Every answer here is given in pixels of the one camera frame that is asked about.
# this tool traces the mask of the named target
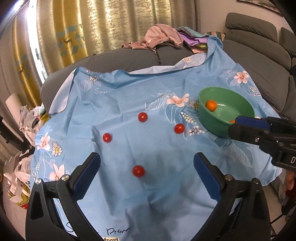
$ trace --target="blue gripper pad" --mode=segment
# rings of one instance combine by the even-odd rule
[[[225,186],[222,172],[213,166],[202,152],[194,155],[193,165],[210,197],[219,202]]]
[[[100,155],[92,152],[82,165],[75,168],[71,174],[73,184],[71,185],[70,183],[74,200],[77,201],[83,199],[100,166]]]
[[[264,119],[239,116],[235,119],[235,123],[270,131],[270,124]]]

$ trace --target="clutter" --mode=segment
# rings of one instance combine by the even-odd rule
[[[40,128],[49,120],[44,105],[35,108],[22,106],[20,108],[19,128],[32,146],[35,147],[35,137]]]
[[[30,198],[30,175],[31,175],[31,158],[23,158],[16,166],[12,173],[4,173],[7,177],[7,194],[10,201],[16,205],[27,209]]]
[[[169,45],[176,48],[183,47],[183,39],[179,33],[166,24],[158,23],[148,29],[145,37],[141,41],[134,43],[124,43],[124,48],[150,49],[156,52],[157,45]]]
[[[194,54],[207,53],[208,34],[200,34],[188,27],[180,27],[176,30]]]

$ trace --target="screw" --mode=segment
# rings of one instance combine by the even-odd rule
[[[41,183],[41,181],[42,181],[42,180],[41,180],[40,178],[38,178],[38,179],[35,180],[35,183],[38,185],[38,184]]]
[[[224,177],[227,181],[231,181],[233,179],[233,176],[231,176],[230,174],[227,174]]]
[[[70,176],[69,175],[62,175],[62,177],[61,177],[61,179],[63,180],[63,181],[67,181],[68,179],[70,178]]]
[[[254,182],[255,184],[259,184],[259,183],[260,183],[260,181],[259,181],[258,178],[254,178],[254,179],[253,179],[253,182]]]

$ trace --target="robotic arm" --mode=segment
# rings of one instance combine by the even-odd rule
[[[273,165],[296,170],[296,123],[273,117],[256,119],[239,116],[229,128],[229,136],[259,145],[262,151],[272,156]],[[77,205],[99,170],[100,163],[100,156],[91,153],[71,175],[64,175],[53,182],[36,180],[26,218],[28,241],[103,241]],[[210,197],[218,204],[191,241],[269,241],[269,212],[260,181],[257,178],[250,182],[238,181],[229,174],[223,175],[202,153],[195,155],[193,163]],[[60,199],[78,237],[64,229],[53,198]],[[242,201],[230,216],[236,198],[242,198]],[[295,239],[295,223],[296,212],[274,241]]]

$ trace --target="green bowl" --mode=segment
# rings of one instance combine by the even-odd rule
[[[217,102],[217,109],[209,111],[205,104],[208,100]],[[208,87],[198,95],[200,103],[199,117],[202,124],[215,135],[229,138],[228,128],[232,125],[229,121],[235,120],[239,115],[254,117],[251,104],[238,93],[220,87]]]

